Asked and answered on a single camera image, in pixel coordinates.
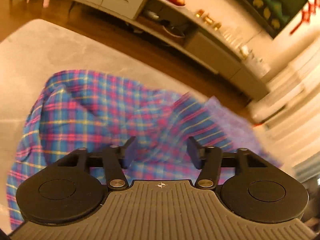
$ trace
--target red decoration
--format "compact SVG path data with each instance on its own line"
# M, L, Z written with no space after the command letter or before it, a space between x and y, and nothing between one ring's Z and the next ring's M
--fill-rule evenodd
M310 24L310 18L311 15L316 14L316 9L320 8L320 0L315 0L314 3L308 3L308 10L302 10L302 18L301 21L298 23L297 26L294 27L294 29L290 32L290 35L294 34L296 30L303 24L308 23Z

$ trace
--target black circular motor housing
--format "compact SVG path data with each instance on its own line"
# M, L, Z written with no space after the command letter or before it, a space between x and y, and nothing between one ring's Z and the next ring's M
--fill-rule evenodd
M221 188L223 203L235 214L260 223L299 218L308 203L306 189L275 167L249 168Z
M93 176L77 167L47 167L25 180L17 189L21 214L41 224L78 220L95 210L104 189Z

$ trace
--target beige table surface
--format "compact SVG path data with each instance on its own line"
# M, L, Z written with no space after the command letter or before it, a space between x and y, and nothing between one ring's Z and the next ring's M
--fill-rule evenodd
M149 88L191 92L181 82L85 36L33 20L0 43L0 228L9 233L6 176L14 162L22 127L46 80L68 69L88 69L131 78Z

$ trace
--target beige wall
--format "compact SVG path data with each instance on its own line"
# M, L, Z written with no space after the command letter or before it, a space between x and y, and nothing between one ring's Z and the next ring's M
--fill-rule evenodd
M238 27L245 41L261 30L255 20L235 0L186 0L186 7L191 11L202 8L215 20L222 22L223 26ZM271 67L265 80L275 76L320 34L319 9L319 13L312 16L310 25L304 24L294 35L289 36L289 32L300 19L301 15L298 14L274 40L263 31L248 43L255 54L262 57Z

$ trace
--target plaid shirt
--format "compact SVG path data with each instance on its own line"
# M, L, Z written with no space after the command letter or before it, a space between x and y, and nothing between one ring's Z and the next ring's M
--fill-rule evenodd
M137 137L139 150L124 170L129 183L133 179L195 182L200 171L186 153L189 136L202 145L235 150L208 109L188 94L150 90L138 82L94 71L59 72L47 81L27 117L8 175L12 229L23 222L15 195L25 179L77 148L96 151L110 144L122 145L131 136ZM105 183L102 168L90 172ZM233 174L233 169L223 169L220 183Z

